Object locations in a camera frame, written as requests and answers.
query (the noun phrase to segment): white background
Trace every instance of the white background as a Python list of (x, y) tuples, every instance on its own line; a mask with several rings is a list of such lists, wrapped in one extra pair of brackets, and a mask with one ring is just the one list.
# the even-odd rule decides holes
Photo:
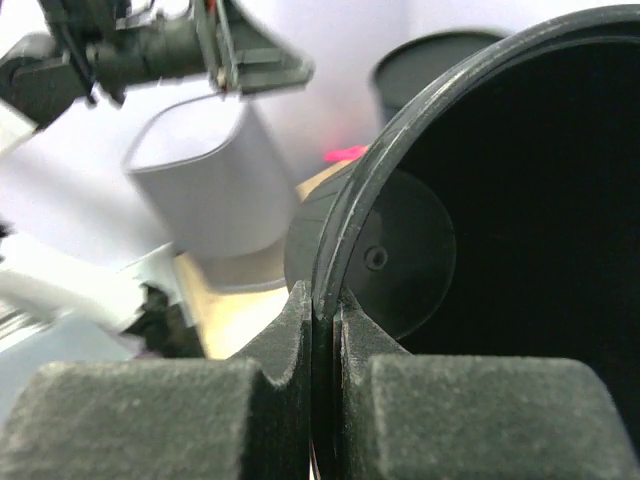
[[(449, 29), (514, 32), (602, 0), (244, 0), (252, 17), (311, 56), (303, 92), (259, 100), (296, 180), (322, 168), (330, 149), (369, 143), (379, 129), (370, 75), (389, 50)], [(159, 0), (172, 12), (186, 0)], [(0, 55), (45, 30), (37, 0), (4, 0)], [(121, 110), (74, 105), (44, 133), (0, 160), (0, 216), (40, 240), (121, 268), (170, 240), (120, 171), (133, 137), (154, 113), (207, 91), (203, 80), (130, 91)], [(202, 121), (206, 119), (185, 119)]]

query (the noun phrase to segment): wooden table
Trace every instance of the wooden table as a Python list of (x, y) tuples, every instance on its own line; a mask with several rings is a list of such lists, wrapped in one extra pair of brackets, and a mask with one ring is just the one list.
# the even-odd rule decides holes
[[(325, 178), (348, 163), (333, 164), (300, 184), (300, 197), (305, 198)], [(209, 358), (227, 358), (240, 350), (271, 323), (288, 298), (286, 287), (258, 293), (218, 292), (207, 285), (204, 275), (188, 254), (175, 261)]]

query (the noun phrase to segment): black bin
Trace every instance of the black bin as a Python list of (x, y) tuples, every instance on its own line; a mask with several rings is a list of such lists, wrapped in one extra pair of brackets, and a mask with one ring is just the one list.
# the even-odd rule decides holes
[(385, 55), (373, 74), (384, 122), (449, 68), (501, 38), (471, 30), (444, 32), (405, 43)]
[(637, 449), (639, 85), (638, 5), (486, 48), (311, 195), (287, 281), (312, 252), (318, 321), (348, 287), (412, 353), (580, 360)]

